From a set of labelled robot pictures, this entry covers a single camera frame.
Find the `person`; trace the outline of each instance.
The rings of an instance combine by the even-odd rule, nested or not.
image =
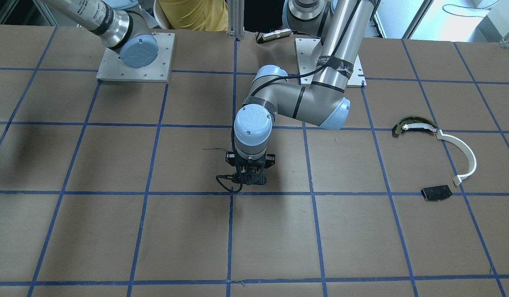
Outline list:
[[[174,29],[226,31],[229,12],[224,0],[158,0]]]

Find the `white curved plastic piece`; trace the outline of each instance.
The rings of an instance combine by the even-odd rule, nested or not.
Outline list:
[[[449,141],[450,143],[453,143],[454,145],[458,146],[462,150],[462,152],[464,152],[465,156],[467,157],[467,160],[469,162],[469,172],[466,174],[456,175],[452,179],[454,181],[455,186],[458,186],[462,183],[462,180],[468,178],[469,176],[471,176],[471,174],[473,174],[475,172],[475,170],[476,170],[475,154],[473,153],[473,150],[471,150],[471,148],[466,143],[464,143],[464,141],[462,141],[458,137],[454,137],[449,134],[444,134],[442,130],[438,130],[436,132],[436,138],[443,139],[445,141]]]

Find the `light blue cap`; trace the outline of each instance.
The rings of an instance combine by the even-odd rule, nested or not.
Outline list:
[[[234,120],[236,139],[247,146],[257,146],[266,141],[271,134],[273,121],[265,107],[248,104],[242,107]]]
[[[106,4],[111,6],[113,10],[125,10],[139,4],[138,0],[103,0]]]
[[[350,100],[343,98],[339,106],[332,111],[332,114],[319,126],[329,130],[340,130],[350,111]]]
[[[332,13],[335,12],[335,8],[337,7],[337,0],[332,1]]]
[[[124,64],[132,68],[140,68],[154,62],[158,53],[159,46],[154,36],[139,35],[123,45],[119,56]]]
[[[276,65],[265,65],[258,69],[258,73],[256,73],[256,77],[253,81],[267,75],[287,76],[287,72]]]
[[[289,28],[289,23],[287,21],[287,11],[288,11],[288,0],[285,0],[284,8],[282,10],[282,24],[284,28]]]

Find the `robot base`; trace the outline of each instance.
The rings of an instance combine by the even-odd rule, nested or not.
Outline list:
[[[141,68],[132,68],[126,66],[119,59],[119,54],[110,49],[106,49],[99,66],[97,79],[103,81],[168,82],[175,34],[159,32],[154,32],[152,34],[159,45],[159,54],[154,62]]]
[[[320,51],[317,51],[316,57],[313,54],[313,49],[319,43],[320,39],[311,39],[311,38],[296,38],[295,39],[295,48],[297,51],[297,62],[298,69],[300,69],[300,74],[310,73],[316,68],[317,59]],[[300,79],[300,84],[302,86],[309,86],[311,80],[313,79],[313,75],[303,77]],[[347,88],[360,88],[362,84],[366,86],[366,79],[364,79],[363,67],[361,66],[361,60],[359,56],[355,59],[354,64],[354,72],[352,77],[350,77]]]

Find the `label on robot arm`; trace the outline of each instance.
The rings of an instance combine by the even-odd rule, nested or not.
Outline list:
[[[69,4],[68,8],[75,12],[81,19],[93,22],[97,26],[102,25],[107,11],[106,4],[99,0],[73,1]]]

